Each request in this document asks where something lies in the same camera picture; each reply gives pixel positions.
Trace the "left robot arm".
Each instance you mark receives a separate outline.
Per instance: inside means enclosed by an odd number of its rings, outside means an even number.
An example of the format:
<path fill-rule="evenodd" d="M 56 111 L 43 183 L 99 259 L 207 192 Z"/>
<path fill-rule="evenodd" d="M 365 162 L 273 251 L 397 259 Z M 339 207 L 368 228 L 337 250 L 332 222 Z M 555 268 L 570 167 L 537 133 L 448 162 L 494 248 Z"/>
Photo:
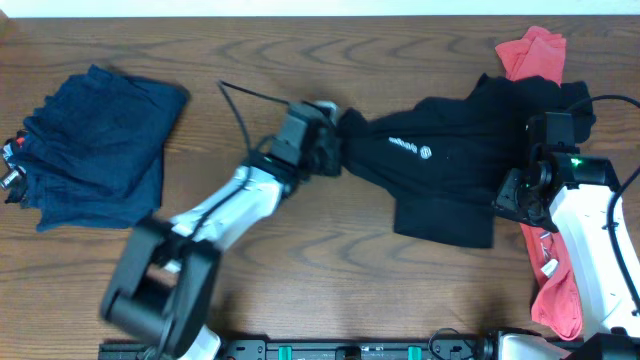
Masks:
<path fill-rule="evenodd" d="M 214 359 L 206 324 L 223 254 L 312 175 L 340 172 L 339 107 L 293 102 L 267 152 L 254 148 L 233 177 L 193 209 L 134 228 L 100 305 L 108 323 L 147 345 L 147 358 Z"/>

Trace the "red t-shirt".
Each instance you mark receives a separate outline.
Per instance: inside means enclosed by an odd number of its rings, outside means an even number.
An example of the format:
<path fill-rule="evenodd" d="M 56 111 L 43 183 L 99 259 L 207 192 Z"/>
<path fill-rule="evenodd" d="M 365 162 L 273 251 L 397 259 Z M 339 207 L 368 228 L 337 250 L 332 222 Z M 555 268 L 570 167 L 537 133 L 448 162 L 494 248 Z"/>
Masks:
<path fill-rule="evenodd" d="M 506 77 L 512 81 L 540 76 L 560 84 L 566 59 L 566 39 L 539 27 L 530 27 L 519 40 L 496 46 Z M 583 315 L 573 267 L 563 237 L 523 224 L 529 260 L 538 290 L 531 305 L 534 322 L 550 328 L 560 339 L 576 339 Z"/>

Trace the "black t-shirt with white logo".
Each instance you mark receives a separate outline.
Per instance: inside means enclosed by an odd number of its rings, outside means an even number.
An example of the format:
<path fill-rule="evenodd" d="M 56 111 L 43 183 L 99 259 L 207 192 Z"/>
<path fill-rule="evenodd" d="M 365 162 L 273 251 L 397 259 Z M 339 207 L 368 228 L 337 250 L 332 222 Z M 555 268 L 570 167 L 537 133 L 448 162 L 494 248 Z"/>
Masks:
<path fill-rule="evenodd" d="M 427 97 L 375 120 L 348 109 L 338 122 L 342 164 L 394 197 L 395 233 L 490 248 L 492 203 L 507 173 L 528 160 L 528 120 L 588 95 L 583 81 L 482 75 L 464 99 Z"/>

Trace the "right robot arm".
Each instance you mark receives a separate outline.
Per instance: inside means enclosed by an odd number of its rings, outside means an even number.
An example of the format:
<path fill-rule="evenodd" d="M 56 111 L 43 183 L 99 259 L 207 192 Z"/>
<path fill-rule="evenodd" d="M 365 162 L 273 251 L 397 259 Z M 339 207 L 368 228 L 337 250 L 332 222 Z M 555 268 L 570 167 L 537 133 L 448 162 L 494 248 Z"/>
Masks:
<path fill-rule="evenodd" d="M 550 153 L 506 176 L 494 203 L 520 222 L 540 289 L 531 315 L 562 339 L 496 330 L 481 359 L 636 359 L 639 260 L 606 158 Z"/>

